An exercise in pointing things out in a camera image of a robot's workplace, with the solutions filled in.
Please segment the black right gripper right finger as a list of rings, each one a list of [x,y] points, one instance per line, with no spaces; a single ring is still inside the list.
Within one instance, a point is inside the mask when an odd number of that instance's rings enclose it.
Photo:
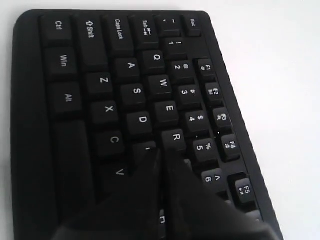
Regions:
[[[164,212],[169,240],[277,240],[272,227],[227,204],[204,186],[183,156],[162,159]]]

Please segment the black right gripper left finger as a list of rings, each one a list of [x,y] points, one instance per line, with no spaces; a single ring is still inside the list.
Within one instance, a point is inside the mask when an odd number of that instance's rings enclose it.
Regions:
[[[156,240],[162,153],[152,148],[118,192],[60,226],[54,240]]]

